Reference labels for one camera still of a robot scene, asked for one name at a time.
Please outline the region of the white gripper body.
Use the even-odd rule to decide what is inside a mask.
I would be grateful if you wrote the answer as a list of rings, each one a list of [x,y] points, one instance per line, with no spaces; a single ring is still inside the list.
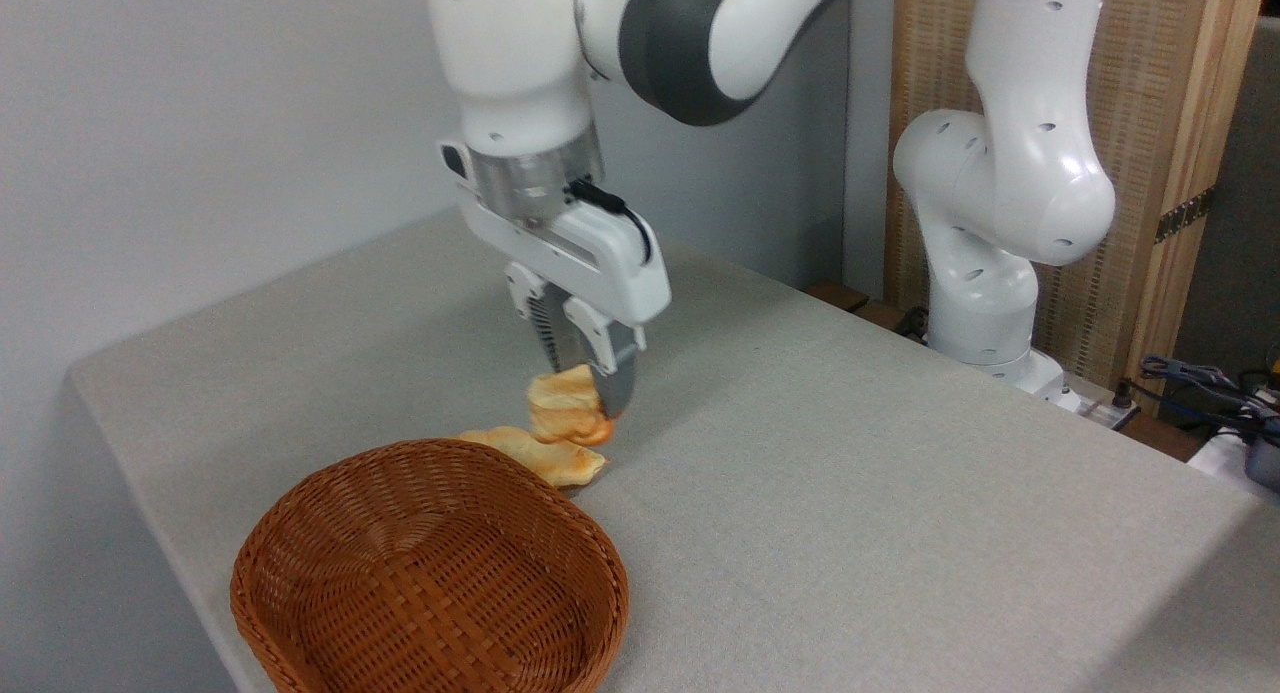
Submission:
[[[646,223],[572,190],[602,178],[598,142],[498,158],[443,141],[440,156],[460,179],[468,229],[508,260],[631,327],[669,305],[666,264]]]

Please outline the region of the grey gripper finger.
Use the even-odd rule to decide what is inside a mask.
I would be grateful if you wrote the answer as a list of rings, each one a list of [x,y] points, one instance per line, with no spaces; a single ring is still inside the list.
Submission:
[[[579,329],[564,313],[570,293],[520,263],[506,265],[506,279],[517,314],[532,327],[552,370],[586,364]]]
[[[645,350],[643,328],[613,320],[580,298],[568,298],[564,315],[586,356],[602,411],[617,419],[630,406],[637,379],[637,356]]]

